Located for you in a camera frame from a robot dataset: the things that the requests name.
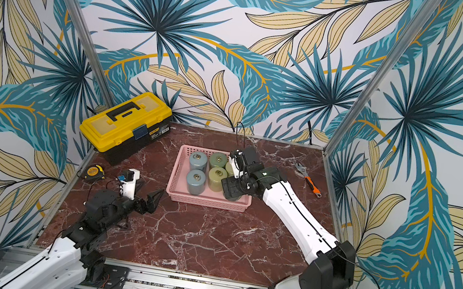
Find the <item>yellow black tape measure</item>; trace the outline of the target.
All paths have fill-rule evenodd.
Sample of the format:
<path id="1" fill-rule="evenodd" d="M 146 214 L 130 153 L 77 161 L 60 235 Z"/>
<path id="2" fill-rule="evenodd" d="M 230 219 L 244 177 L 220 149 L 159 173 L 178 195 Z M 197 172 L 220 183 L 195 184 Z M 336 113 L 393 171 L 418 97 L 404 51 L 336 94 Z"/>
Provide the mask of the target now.
<path id="1" fill-rule="evenodd" d="M 101 179 L 105 178 L 105 172 L 103 168 L 98 165 L 90 165 L 85 170 L 81 171 L 79 174 L 79 178 L 82 179 L 84 182 L 87 183 L 94 183 Z"/>

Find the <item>yellow-green tea canister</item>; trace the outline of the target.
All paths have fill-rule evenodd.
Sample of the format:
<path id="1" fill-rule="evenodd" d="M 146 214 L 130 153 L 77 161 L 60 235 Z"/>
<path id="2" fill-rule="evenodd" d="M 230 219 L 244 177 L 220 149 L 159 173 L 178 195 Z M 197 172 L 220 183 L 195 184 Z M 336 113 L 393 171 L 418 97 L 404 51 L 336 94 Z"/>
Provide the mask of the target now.
<path id="1" fill-rule="evenodd" d="M 211 191 L 221 192 L 223 189 L 222 180 L 229 177 L 228 172 L 222 167 L 212 167 L 208 172 L 208 186 Z"/>
<path id="2" fill-rule="evenodd" d="M 225 170 L 226 170 L 226 172 L 228 173 L 228 176 L 229 176 L 229 177 L 233 177 L 233 176 L 234 176 L 233 167 L 232 167 L 230 161 L 228 161 L 228 162 L 226 163 Z"/>

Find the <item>pink perforated plastic basket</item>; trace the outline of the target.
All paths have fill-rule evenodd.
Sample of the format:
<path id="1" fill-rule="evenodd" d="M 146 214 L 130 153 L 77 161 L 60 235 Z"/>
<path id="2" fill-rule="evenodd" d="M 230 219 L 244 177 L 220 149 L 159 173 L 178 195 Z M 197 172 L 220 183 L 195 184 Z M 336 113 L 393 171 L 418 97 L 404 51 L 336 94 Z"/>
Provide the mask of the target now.
<path id="1" fill-rule="evenodd" d="M 198 151 L 204 152 L 204 154 L 208 157 L 215 152 L 219 152 L 219 150 L 216 149 L 183 144 L 179 149 L 178 156 L 167 185 L 166 192 L 171 197 L 171 200 L 179 203 L 239 213 L 245 212 L 245 210 L 252 205 L 251 196 L 243 195 L 236 201 L 229 201 L 224 197 L 222 192 L 212 191 L 208 187 L 208 183 L 205 183 L 205 190 L 200 195 L 192 195 L 189 193 L 186 182 L 186 176 L 190 172 L 189 158 L 191 154 Z"/>

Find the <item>yellow-green front tea canister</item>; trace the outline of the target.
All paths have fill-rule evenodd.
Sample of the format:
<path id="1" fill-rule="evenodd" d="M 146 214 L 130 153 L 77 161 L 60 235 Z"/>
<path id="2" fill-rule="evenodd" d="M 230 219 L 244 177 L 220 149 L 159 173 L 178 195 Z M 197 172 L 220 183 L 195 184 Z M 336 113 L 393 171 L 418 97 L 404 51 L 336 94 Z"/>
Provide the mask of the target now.
<path id="1" fill-rule="evenodd" d="M 221 192 L 223 189 L 222 180 L 229 177 L 228 172 L 222 167 L 212 167 L 208 172 L 208 186 L 211 191 Z"/>

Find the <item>dark green rear tea canister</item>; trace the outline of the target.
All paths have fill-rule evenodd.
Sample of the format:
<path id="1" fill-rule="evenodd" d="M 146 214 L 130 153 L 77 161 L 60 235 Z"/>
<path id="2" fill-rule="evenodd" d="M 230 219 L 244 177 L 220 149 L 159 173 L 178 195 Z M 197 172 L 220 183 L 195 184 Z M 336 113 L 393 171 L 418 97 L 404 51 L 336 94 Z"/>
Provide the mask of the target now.
<path id="1" fill-rule="evenodd" d="M 227 154 L 224 154 L 222 152 L 213 152 L 209 156 L 209 166 L 210 168 L 226 168 L 226 165 L 228 163 L 228 157 Z"/>

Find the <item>blue rear tea canister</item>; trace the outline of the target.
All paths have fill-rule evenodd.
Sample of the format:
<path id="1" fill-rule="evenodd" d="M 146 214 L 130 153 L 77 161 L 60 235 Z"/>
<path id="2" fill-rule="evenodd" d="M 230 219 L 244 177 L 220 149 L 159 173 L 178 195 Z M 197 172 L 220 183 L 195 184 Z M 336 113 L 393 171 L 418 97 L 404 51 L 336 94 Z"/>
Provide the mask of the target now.
<path id="1" fill-rule="evenodd" d="M 192 152 L 189 156 L 189 168 L 190 170 L 198 170 L 203 173 L 206 172 L 208 165 L 208 156 L 204 152 L 196 151 Z"/>

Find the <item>yellow black toolbox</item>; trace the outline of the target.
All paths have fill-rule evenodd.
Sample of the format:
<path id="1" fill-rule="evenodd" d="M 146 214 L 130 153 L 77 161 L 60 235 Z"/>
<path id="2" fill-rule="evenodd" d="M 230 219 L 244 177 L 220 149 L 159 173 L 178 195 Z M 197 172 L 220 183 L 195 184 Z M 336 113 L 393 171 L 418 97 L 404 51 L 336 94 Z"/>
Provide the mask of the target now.
<path id="1" fill-rule="evenodd" d="M 84 120 L 79 129 L 116 166 L 169 132 L 172 113 L 154 94 L 144 93 Z"/>

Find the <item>blue front tea canister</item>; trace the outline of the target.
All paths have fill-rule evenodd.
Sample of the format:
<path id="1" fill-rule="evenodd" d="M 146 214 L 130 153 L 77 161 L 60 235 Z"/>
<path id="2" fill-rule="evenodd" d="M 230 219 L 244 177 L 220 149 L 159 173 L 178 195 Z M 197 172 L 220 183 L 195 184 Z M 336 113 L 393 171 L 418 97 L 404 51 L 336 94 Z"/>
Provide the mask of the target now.
<path id="1" fill-rule="evenodd" d="M 186 187 L 192 196 L 201 195 L 206 186 L 206 174 L 202 170 L 192 169 L 186 176 Z"/>

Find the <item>dark green tea canister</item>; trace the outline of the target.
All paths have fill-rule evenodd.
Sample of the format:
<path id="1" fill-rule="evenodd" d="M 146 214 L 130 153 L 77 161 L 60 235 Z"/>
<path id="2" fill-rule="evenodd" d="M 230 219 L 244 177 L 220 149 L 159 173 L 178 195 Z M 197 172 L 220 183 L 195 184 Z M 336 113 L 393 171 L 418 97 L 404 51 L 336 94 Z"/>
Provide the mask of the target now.
<path id="1" fill-rule="evenodd" d="M 224 154 L 222 152 L 213 152 L 209 156 L 209 166 L 210 168 L 226 168 L 226 165 L 228 163 L 228 157 L 227 154 Z"/>
<path id="2" fill-rule="evenodd" d="M 229 202 L 237 202 L 241 198 L 242 198 L 242 196 L 237 196 L 237 197 L 227 198 L 226 200 L 228 200 Z"/>

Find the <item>orange handled adjustable wrench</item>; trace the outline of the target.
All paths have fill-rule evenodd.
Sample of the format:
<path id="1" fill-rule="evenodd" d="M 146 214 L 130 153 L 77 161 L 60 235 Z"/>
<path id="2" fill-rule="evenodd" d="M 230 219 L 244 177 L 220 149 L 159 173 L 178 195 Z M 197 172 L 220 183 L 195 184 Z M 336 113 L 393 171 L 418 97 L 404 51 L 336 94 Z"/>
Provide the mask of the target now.
<path id="1" fill-rule="evenodd" d="M 318 189 L 318 187 L 315 185 L 313 180 L 308 174 L 307 168 L 300 162 L 295 163 L 295 172 L 299 175 L 299 177 L 303 178 L 310 190 L 315 194 L 317 198 L 322 198 L 321 191 Z"/>

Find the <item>dark green front tea canister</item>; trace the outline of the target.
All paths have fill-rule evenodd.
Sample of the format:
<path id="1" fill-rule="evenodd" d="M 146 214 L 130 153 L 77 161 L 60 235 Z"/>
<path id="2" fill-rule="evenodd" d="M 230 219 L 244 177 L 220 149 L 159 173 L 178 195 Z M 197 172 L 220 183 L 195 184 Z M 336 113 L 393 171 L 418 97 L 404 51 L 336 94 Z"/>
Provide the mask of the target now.
<path id="1" fill-rule="evenodd" d="M 237 202 L 241 198 L 242 198 L 242 196 L 237 196 L 237 197 L 227 198 L 226 200 L 228 200 L 229 202 Z"/>

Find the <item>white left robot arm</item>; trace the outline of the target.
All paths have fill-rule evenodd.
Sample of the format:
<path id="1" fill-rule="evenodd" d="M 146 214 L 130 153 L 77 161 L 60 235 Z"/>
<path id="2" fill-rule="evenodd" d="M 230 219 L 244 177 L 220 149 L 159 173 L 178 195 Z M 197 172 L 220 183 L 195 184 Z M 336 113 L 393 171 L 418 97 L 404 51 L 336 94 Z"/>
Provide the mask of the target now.
<path id="1" fill-rule="evenodd" d="M 146 199 L 121 197 L 113 190 L 99 190 L 86 203 L 79 221 L 32 259 L 0 278 L 0 289 L 69 289 L 81 283 L 113 289 L 122 286 L 129 270 L 106 267 L 105 256 L 97 248 L 110 229 L 132 213 L 152 214 L 164 190 Z"/>

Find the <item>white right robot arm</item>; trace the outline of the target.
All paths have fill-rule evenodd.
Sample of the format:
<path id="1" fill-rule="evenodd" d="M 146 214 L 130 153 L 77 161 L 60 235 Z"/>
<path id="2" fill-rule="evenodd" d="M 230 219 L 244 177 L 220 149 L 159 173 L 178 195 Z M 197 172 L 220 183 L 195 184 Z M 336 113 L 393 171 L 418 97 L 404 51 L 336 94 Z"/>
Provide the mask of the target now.
<path id="1" fill-rule="evenodd" d="M 230 153 L 233 176 L 222 179 L 226 199 L 257 197 L 270 207 L 294 237 L 308 264 L 303 273 L 268 289 L 348 289 L 354 281 L 356 251 L 329 233 L 276 167 L 266 167 L 250 146 Z"/>

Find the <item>yellow-green rear tea canister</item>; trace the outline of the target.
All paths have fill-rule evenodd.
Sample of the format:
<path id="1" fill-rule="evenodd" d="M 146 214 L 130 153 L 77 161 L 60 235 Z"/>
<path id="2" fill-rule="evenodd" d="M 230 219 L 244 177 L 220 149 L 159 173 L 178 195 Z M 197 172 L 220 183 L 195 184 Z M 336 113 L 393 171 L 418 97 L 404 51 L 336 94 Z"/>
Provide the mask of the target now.
<path id="1" fill-rule="evenodd" d="M 232 167 L 230 161 L 228 161 L 228 162 L 226 163 L 225 170 L 226 170 L 226 172 L 228 173 L 228 176 L 229 176 L 229 177 L 233 177 L 233 176 L 234 176 L 233 167 Z"/>

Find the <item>blue tea canister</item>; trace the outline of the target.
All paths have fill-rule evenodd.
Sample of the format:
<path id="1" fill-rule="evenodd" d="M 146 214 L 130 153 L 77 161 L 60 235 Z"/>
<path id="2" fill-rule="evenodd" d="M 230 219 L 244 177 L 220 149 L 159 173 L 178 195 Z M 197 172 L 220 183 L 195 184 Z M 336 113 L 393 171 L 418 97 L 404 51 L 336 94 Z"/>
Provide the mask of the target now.
<path id="1" fill-rule="evenodd" d="M 189 156 L 189 168 L 190 170 L 198 170 L 203 173 L 206 172 L 208 165 L 208 156 L 204 152 L 196 151 L 192 152 Z"/>
<path id="2" fill-rule="evenodd" d="M 192 196 L 201 195 L 206 186 L 206 174 L 202 170 L 192 169 L 186 176 L 186 187 Z"/>

